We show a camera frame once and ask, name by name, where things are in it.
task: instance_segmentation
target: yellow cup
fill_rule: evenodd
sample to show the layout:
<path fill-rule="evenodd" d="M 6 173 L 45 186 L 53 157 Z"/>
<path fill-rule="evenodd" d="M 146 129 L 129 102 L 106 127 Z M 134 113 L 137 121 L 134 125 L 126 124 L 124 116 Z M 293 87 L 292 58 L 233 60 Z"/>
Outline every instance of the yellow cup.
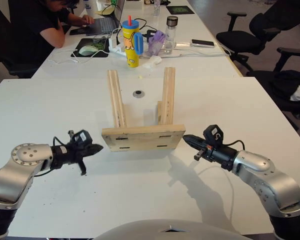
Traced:
<path fill-rule="evenodd" d="M 139 23 L 136 20 L 122 23 L 124 50 L 126 61 L 129 67 L 136 68 L 139 66 L 139 55 L 144 52 L 144 39 L 139 32 Z"/>

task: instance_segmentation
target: water bottle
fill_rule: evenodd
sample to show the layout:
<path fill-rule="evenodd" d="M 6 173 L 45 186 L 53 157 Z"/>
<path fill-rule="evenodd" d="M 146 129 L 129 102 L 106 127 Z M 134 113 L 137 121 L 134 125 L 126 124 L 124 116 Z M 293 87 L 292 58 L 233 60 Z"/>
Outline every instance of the water bottle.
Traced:
<path fill-rule="evenodd" d="M 153 4 L 154 4 L 154 14 L 153 15 L 159 16 L 161 0 L 154 0 Z"/>
<path fill-rule="evenodd" d="M 96 0 L 83 0 L 86 13 L 90 17 L 94 17 L 96 12 L 98 11 L 97 1 Z"/>
<path fill-rule="evenodd" d="M 166 54 L 171 54 L 174 49 L 175 36 L 178 24 L 177 16 L 168 16 L 166 18 L 166 29 L 165 29 L 165 40 L 164 40 L 164 52 Z"/>

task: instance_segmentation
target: white table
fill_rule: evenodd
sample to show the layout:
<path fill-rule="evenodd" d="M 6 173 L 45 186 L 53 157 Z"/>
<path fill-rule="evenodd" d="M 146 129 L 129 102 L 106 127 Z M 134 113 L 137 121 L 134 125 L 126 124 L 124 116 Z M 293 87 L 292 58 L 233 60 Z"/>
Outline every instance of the white table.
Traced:
<path fill-rule="evenodd" d="M 173 0 L 170 5 L 187 5 L 193 10 L 187 0 Z M 147 25 L 165 32 L 167 16 L 170 16 L 171 14 L 165 6 L 161 6 L 159 16 L 153 16 L 153 11 L 153 5 L 144 5 L 142 10 L 124 8 L 121 21 L 127 20 L 128 15 L 131 15 L 132 19 L 146 19 Z M 147 61 L 146 59 L 140 60 L 139 67 L 129 68 L 126 63 L 126 57 L 113 53 L 109 54 L 107 58 L 93 58 L 84 64 L 76 64 L 70 61 L 68 63 L 56 65 L 55 63 L 49 62 L 49 59 L 66 59 L 66 57 L 70 56 L 70 52 L 58 52 L 75 49 L 82 38 L 89 38 L 85 35 L 69 35 L 69 32 L 70 30 L 66 34 L 64 46 L 53 50 L 32 78 L 104 78 L 106 77 L 104 69 L 116 69 L 120 77 L 161 78 L 165 67 L 176 67 L 179 69 L 179 76 L 184 78 L 203 76 L 240 76 L 239 71 L 226 56 L 164 58 L 162 63 L 153 69 L 146 69 L 141 66 Z M 191 39 L 216 42 L 215 38 L 211 35 L 197 14 L 178 15 L 176 41 L 189 43 Z M 215 49 L 205 48 L 203 51 L 205 53 L 222 52 L 219 46 L 216 46 Z M 79 60 L 83 61 L 86 60 L 86 58 L 81 57 Z"/>
<path fill-rule="evenodd" d="M 243 140 L 248 151 L 269 157 L 300 185 L 300 137 L 254 78 L 184 78 L 181 72 L 177 69 L 175 124 L 185 124 L 186 133 L 197 136 L 218 124 L 225 143 Z M 128 126 L 155 125 L 162 77 L 121 77 L 120 85 Z M 134 98 L 137 89 L 145 97 Z M 85 129 L 105 147 L 84 160 L 87 176 L 80 176 L 76 165 L 65 165 L 36 178 L 10 236 L 92 238 L 145 219 L 203 221 L 242 234 L 272 231 L 254 191 L 217 164 L 194 161 L 196 150 L 183 140 L 175 150 L 110 152 L 101 137 L 102 128 L 109 127 L 113 117 L 105 78 L 0 84 L 0 167 L 14 146 L 52 144 L 53 136 L 67 142 L 68 130 Z"/>

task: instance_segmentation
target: glass bottle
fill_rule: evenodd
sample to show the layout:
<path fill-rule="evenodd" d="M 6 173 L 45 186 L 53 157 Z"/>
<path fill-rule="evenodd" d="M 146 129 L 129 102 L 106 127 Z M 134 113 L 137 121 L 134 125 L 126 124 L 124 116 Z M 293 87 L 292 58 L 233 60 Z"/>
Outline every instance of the glass bottle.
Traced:
<path fill-rule="evenodd" d="M 178 24 L 177 16 L 168 16 L 166 18 L 166 29 L 165 29 L 165 40 L 164 40 L 164 52 L 166 54 L 171 54 L 174 49 L 175 36 Z"/>
<path fill-rule="evenodd" d="M 161 4 L 161 0 L 154 0 L 153 1 L 153 5 L 154 5 L 154 16 L 159 16 L 160 14 L 160 4 Z"/>

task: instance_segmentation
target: purple glove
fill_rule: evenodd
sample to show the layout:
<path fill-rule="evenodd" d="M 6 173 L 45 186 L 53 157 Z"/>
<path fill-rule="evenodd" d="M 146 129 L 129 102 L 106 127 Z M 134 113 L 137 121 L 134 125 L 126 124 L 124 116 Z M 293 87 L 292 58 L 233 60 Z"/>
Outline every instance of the purple glove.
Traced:
<path fill-rule="evenodd" d="M 156 31 L 153 37 L 149 38 L 149 50 L 148 52 L 150 55 L 157 56 L 159 51 L 161 50 L 164 42 L 165 42 L 166 35 L 162 31 Z"/>

